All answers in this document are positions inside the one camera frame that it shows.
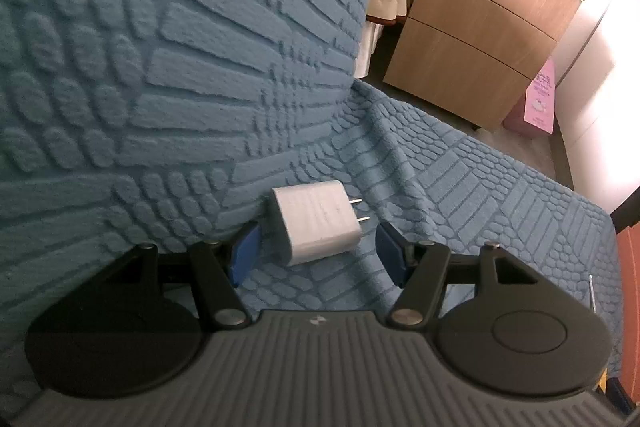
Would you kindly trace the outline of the white usb charger plug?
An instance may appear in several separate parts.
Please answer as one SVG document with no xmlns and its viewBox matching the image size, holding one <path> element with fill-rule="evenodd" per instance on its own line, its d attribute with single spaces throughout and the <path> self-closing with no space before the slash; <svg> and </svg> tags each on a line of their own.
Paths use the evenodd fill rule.
<svg viewBox="0 0 640 427">
<path fill-rule="evenodd" d="M 288 267 L 350 251 L 370 220 L 357 215 L 361 199 L 350 198 L 337 180 L 275 187 L 272 201 Z"/>
</svg>

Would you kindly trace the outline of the blue textured sofa chair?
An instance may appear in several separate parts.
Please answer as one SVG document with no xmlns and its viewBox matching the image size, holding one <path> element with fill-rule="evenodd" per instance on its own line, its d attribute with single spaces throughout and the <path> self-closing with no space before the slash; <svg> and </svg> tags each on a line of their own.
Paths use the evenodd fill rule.
<svg viewBox="0 0 640 427">
<path fill-rule="evenodd" d="M 3 418 L 39 395 L 24 337 L 48 306 L 136 244 L 225 239 L 306 182 L 342 182 L 363 238 L 285 268 L 266 223 L 240 289 L 252 312 L 385 312 L 388 220 L 460 253 L 506 246 L 622 338 L 610 216 L 356 80 L 367 1 L 1 0 Z"/>
</svg>

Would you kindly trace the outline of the pink open storage box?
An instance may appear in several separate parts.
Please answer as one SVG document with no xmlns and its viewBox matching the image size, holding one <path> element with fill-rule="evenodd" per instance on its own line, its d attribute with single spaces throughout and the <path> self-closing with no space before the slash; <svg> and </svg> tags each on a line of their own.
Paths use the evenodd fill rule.
<svg viewBox="0 0 640 427">
<path fill-rule="evenodd" d="M 620 381 L 635 403 L 640 393 L 640 223 L 617 234 L 623 291 L 623 351 Z"/>
</svg>

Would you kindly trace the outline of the wooden drawer cabinet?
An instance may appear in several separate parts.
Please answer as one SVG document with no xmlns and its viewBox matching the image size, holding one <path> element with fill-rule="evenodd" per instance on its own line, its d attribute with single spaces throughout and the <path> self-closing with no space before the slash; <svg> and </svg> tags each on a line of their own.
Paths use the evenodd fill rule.
<svg viewBox="0 0 640 427">
<path fill-rule="evenodd" d="M 495 130 L 584 0 L 414 0 L 385 83 Z"/>
</svg>

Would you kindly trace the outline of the yellow handled screwdriver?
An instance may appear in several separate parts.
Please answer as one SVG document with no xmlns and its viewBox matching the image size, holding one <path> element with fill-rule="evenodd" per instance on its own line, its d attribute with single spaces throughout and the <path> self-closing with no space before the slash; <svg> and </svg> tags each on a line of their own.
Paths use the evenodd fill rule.
<svg viewBox="0 0 640 427">
<path fill-rule="evenodd" d="M 604 329 L 603 329 L 603 324 L 598 315 L 596 291 L 594 290 L 594 277 L 591 273 L 588 274 L 588 293 L 589 293 L 589 306 L 592 314 L 594 315 L 594 318 L 596 319 L 596 321 L 594 322 L 594 325 L 597 326 L 596 341 L 597 341 L 598 355 L 600 358 L 602 358 L 606 348 L 606 342 L 603 340 Z M 598 379 L 597 384 L 594 386 L 594 390 L 596 392 L 599 392 L 600 395 L 605 395 L 607 382 L 608 382 L 608 368 L 606 367 L 606 365 L 603 365 L 601 375 Z"/>
</svg>

